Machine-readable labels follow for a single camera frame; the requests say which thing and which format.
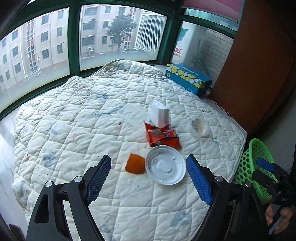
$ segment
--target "bed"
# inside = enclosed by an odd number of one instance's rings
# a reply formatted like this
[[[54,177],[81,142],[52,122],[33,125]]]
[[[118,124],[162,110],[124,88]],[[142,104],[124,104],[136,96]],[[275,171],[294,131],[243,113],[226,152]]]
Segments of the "bed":
[[[108,154],[111,171],[98,199],[89,206],[105,240],[191,240],[208,207],[188,173],[180,183],[164,186],[147,173],[125,171],[130,153],[146,157],[151,147],[144,127],[131,125],[117,113],[130,103],[148,112],[153,99],[169,108],[184,159],[194,154],[214,175],[231,181],[245,143],[242,131],[159,69],[117,60],[85,79],[73,76],[19,109],[12,187],[27,220],[46,181],[69,182]],[[190,134],[193,116],[209,124],[208,138]],[[79,240],[67,202],[65,212],[72,237]]]

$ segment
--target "brown wooden panel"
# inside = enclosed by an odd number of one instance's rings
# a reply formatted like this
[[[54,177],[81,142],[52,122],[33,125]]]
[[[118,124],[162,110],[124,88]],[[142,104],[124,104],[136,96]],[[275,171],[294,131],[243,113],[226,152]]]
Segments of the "brown wooden panel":
[[[210,94],[246,130],[266,113],[285,82],[294,43],[266,0],[246,0],[232,48]]]

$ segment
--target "silver screw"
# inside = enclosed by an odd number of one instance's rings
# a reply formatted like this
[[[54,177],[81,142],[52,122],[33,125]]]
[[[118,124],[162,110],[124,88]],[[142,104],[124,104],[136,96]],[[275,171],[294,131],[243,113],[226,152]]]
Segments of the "silver screw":
[[[246,181],[244,184],[245,184],[248,188],[250,188],[250,187],[252,186],[252,183],[249,182],[249,181]]]
[[[48,182],[45,183],[46,187],[50,187],[51,185],[52,185],[52,181],[48,181]]]
[[[222,182],[224,180],[224,178],[221,176],[216,176],[215,179],[217,182]]]
[[[74,181],[77,182],[77,183],[81,182],[81,180],[82,180],[81,176],[77,176],[77,177],[74,178]]]

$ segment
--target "red chinese character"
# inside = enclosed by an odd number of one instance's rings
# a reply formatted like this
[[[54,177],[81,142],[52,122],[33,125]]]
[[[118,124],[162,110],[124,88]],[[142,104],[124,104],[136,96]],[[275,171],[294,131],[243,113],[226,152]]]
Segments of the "red chinese character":
[[[181,50],[182,50],[182,49],[180,49],[180,48],[176,48],[176,49],[175,49],[175,52],[177,52],[177,53],[181,53]]]

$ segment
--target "red snack wrapper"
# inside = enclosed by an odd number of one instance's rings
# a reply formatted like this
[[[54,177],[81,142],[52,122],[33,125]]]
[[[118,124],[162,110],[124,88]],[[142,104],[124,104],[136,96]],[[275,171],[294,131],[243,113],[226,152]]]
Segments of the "red snack wrapper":
[[[157,126],[147,124],[146,122],[144,123],[146,127],[147,139],[151,147],[167,145],[176,149],[182,149],[179,142],[179,136],[170,124],[163,128],[159,128]]]

